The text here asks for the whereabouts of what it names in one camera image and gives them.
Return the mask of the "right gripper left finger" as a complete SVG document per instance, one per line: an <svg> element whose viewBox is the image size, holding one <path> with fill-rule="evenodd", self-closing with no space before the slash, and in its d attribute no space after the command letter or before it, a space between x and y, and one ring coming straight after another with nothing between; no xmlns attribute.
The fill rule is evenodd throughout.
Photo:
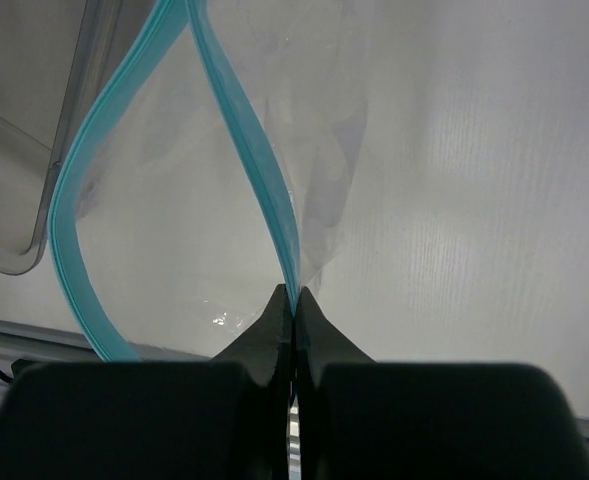
<svg viewBox="0 0 589 480"><path fill-rule="evenodd" d="M0 406L0 479L284 479L283 286L208 361L38 362Z"/></svg>

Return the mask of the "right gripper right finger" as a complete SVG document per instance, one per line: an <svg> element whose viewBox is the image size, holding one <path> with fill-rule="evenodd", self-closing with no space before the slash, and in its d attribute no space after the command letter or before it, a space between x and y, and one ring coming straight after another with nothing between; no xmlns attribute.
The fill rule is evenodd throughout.
<svg viewBox="0 0 589 480"><path fill-rule="evenodd" d="M305 479L589 479L568 401L521 363L377 362L300 293Z"/></svg>

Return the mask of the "clear zip top bag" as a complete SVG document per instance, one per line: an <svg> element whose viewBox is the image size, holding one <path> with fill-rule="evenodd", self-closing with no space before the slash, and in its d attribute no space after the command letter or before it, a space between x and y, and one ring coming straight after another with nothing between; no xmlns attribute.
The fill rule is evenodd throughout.
<svg viewBox="0 0 589 480"><path fill-rule="evenodd" d="M53 195L55 272L105 361L211 356L317 286L368 123L371 1L160 1Z"/></svg>

